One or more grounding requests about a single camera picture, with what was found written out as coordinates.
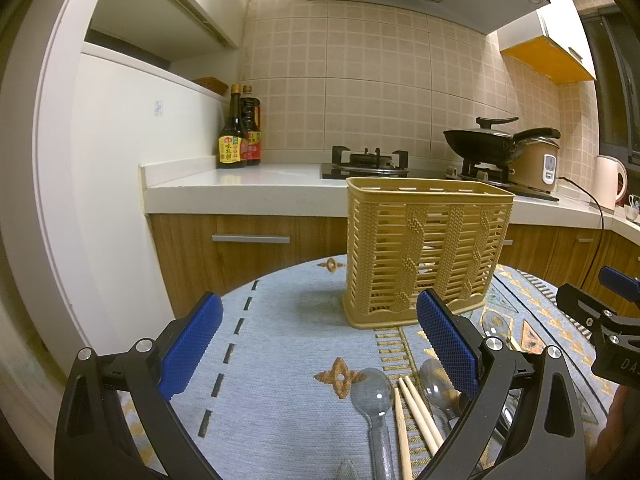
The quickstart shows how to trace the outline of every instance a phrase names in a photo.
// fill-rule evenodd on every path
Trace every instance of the chopsticks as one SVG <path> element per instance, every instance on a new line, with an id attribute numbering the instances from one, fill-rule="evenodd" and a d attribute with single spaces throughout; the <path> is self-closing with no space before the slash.
<path id="1" fill-rule="evenodd" d="M 398 444 L 400 446 L 400 469 L 402 480 L 413 480 L 411 472 L 411 457 L 409 456 L 409 438 L 406 436 L 406 423 L 404 411 L 400 402 L 400 393 L 394 388 L 394 405 L 396 409 L 396 426 L 398 427 Z"/>
<path id="2" fill-rule="evenodd" d="M 422 415 L 422 418 L 427 423 L 427 427 L 429 428 L 429 431 L 431 431 L 431 434 L 433 435 L 433 439 L 436 441 L 436 444 L 438 444 L 438 448 L 440 448 L 444 440 L 440 434 L 440 431 L 438 430 L 438 427 L 436 426 L 436 423 L 433 421 L 431 412 L 429 411 L 424 401 L 422 400 L 422 397 L 418 393 L 418 390 L 415 389 L 415 386 L 411 382 L 411 379 L 409 378 L 409 376 L 406 376 L 404 378 L 404 382 L 409 387 L 409 391 L 411 392 L 411 395 L 414 398 L 414 401 L 418 406 L 418 409 L 420 410 L 420 414 Z"/>
<path id="3" fill-rule="evenodd" d="M 411 414 L 414 416 L 415 423 L 420 429 L 420 433 L 424 437 L 427 447 L 429 448 L 429 452 L 431 453 L 432 456 L 435 455 L 438 452 L 438 448 L 442 444 L 442 437 L 440 436 L 440 432 L 436 428 L 433 418 L 431 418 L 431 414 L 429 413 L 429 410 L 427 410 L 427 407 L 422 402 L 422 399 L 420 399 L 420 396 L 418 396 L 418 401 L 423 405 L 424 411 L 427 413 L 429 421 L 433 425 L 435 434 L 437 434 L 438 436 L 438 439 L 440 441 L 439 444 L 436 442 L 435 434 L 433 434 L 432 431 L 430 430 L 430 424 L 428 424 L 425 418 L 423 417 L 422 411 L 418 407 L 418 404 L 416 403 L 414 396 L 412 396 L 406 384 L 404 384 L 402 377 L 398 379 L 398 386 L 400 386 L 400 389 L 402 390 L 402 394 L 404 395 L 404 400 L 406 400 L 406 403 L 409 406 L 409 410 L 411 411 Z"/>
<path id="4" fill-rule="evenodd" d="M 522 352 L 522 348 L 513 335 L 510 337 L 509 342 L 511 343 L 511 348 L 513 348 L 516 352 Z"/>

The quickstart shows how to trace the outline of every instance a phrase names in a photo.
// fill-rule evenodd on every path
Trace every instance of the drawer handle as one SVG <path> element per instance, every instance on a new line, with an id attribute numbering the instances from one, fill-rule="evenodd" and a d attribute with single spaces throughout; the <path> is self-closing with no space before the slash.
<path id="1" fill-rule="evenodd" d="M 289 244 L 288 236 L 260 236 L 260 235 L 213 235 L 213 242 L 240 242 L 242 244 Z"/>

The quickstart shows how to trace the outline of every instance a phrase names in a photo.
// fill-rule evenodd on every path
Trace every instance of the light blue tablecloth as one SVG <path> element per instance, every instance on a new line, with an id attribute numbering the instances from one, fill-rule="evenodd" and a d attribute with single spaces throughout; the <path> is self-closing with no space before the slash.
<path id="1" fill-rule="evenodd" d="M 334 261 L 344 264 L 346 257 Z M 420 364 L 435 355 L 419 325 L 388 330 L 348 325 L 340 303 L 345 282 L 344 267 L 324 259 L 274 272 L 224 296 L 222 325 L 186 391 L 171 404 L 225 480 L 334 480 L 341 465 L 353 466 L 361 479 L 371 478 L 368 424 L 351 403 L 350 378 L 375 367 L 393 383 L 407 374 L 417 381 Z M 555 344 L 564 350 L 591 447 L 615 384 L 591 374 L 594 352 L 586 331 L 556 308 L 555 293 L 542 280 L 498 266 L 486 306 L 466 316 L 480 329 L 484 311 L 495 310 L 523 349 L 542 351 Z M 125 411 L 133 421 L 131 408 L 126 405 Z M 442 414 L 434 410 L 434 415 L 442 426 Z M 408 410 L 405 417 L 415 474 L 430 455 Z M 392 413 L 386 423 L 400 478 Z M 160 468 L 142 428 L 136 429 L 143 458 Z M 488 449 L 482 464 L 491 462 Z"/>

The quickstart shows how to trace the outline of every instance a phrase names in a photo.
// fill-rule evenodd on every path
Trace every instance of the rice cooker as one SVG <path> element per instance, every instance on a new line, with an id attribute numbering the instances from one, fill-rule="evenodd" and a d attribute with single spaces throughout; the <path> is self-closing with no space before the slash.
<path id="1" fill-rule="evenodd" d="M 522 155 L 509 165 L 509 181 L 540 191 L 552 191 L 559 151 L 560 146 L 553 139 L 526 140 Z"/>

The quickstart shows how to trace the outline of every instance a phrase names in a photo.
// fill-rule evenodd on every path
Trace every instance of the wicker basket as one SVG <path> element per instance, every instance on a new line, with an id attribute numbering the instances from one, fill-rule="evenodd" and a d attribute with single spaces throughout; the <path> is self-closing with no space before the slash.
<path id="1" fill-rule="evenodd" d="M 484 305 L 513 195 L 481 182 L 348 178 L 347 289 L 357 328 L 416 323 L 432 287 L 457 314 Z"/>

